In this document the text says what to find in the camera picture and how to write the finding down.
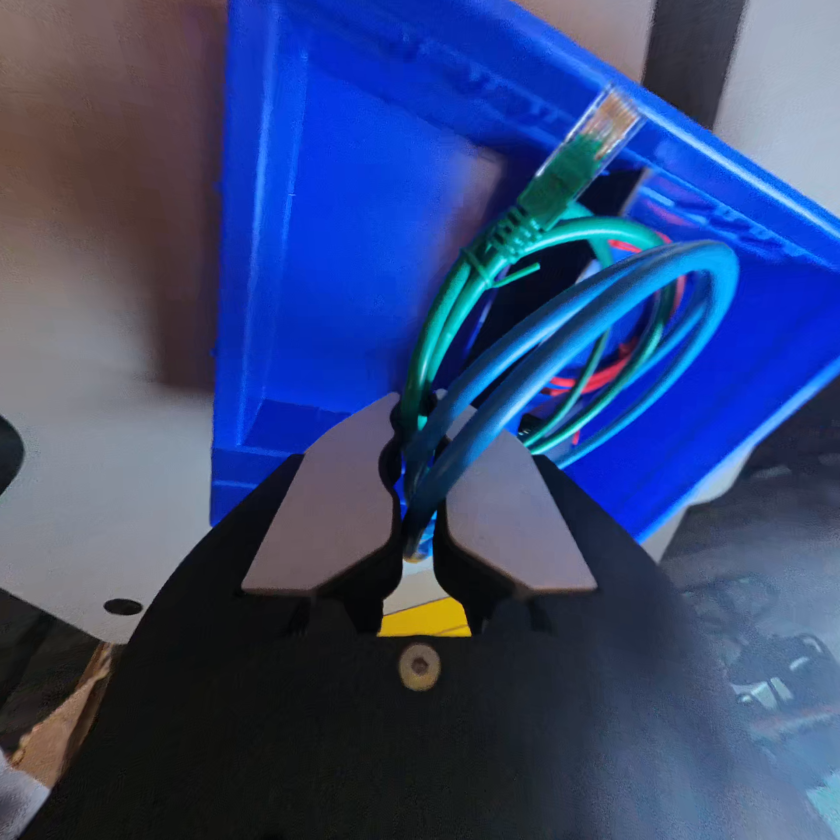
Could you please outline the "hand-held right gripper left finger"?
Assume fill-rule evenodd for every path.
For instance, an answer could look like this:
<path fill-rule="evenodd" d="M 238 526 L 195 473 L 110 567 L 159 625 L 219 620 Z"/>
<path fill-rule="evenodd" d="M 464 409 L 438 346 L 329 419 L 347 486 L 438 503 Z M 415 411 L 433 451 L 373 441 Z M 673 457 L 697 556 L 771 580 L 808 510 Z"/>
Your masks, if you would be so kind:
<path fill-rule="evenodd" d="M 400 396 L 387 393 L 325 432 L 301 456 L 242 581 L 249 595 L 340 603 L 377 635 L 403 576 Z"/>

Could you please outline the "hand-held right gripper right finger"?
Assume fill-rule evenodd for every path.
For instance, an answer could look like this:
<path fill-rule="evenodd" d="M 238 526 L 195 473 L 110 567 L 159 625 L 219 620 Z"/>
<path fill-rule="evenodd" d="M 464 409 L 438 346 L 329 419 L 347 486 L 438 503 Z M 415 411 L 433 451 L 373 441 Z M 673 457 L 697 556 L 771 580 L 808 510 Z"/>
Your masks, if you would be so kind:
<path fill-rule="evenodd" d="M 597 583 L 527 448 L 499 432 L 437 510 L 434 572 L 478 635 L 506 600 L 585 595 Z"/>

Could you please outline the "blue plastic bin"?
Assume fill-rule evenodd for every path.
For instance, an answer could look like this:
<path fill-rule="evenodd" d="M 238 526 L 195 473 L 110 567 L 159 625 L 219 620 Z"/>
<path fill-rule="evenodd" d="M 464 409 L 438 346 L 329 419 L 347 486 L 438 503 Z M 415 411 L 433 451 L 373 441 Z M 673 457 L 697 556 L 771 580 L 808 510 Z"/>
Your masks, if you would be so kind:
<path fill-rule="evenodd" d="M 838 219 L 512 2 L 230 2 L 209 518 L 404 384 L 480 162 L 497 215 L 605 87 L 630 217 L 738 255 L 714 338 L 570 468 L 637 539 L 838 376 Z"/>

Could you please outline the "yellow plastic piece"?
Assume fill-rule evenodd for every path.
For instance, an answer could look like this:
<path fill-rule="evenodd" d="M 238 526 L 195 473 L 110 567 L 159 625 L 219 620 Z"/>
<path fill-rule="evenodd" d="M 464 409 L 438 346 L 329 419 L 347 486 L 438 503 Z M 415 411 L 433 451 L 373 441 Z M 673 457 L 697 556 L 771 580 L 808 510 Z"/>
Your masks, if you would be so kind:
<path fill-rule="evenodd" d="M 469 637 L 471 632 L 463 606 L 452 597 L 386 614 L 380 637 Z"/>

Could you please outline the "brown cardboard piece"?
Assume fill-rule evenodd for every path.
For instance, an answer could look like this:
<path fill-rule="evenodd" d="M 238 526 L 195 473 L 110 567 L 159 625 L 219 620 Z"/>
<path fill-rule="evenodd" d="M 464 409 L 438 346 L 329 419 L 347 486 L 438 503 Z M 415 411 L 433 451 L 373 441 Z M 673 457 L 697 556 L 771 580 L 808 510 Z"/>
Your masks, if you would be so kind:
<path fill-rule="evenodd" d="M 10 765 L 52 788 L 85 741 L 124 646 L 100 643 L 74 692 L 20 740 Z"/>

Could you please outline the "black pole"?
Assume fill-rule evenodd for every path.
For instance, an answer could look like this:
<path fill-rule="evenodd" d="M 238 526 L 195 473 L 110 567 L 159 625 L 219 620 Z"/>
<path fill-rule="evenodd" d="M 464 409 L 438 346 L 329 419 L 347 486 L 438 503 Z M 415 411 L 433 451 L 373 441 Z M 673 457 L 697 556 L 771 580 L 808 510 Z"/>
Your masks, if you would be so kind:
<path fill-rule="evenodd" d="M 712 130 L 747 1 L 656 1 L 643 86 Z"/>

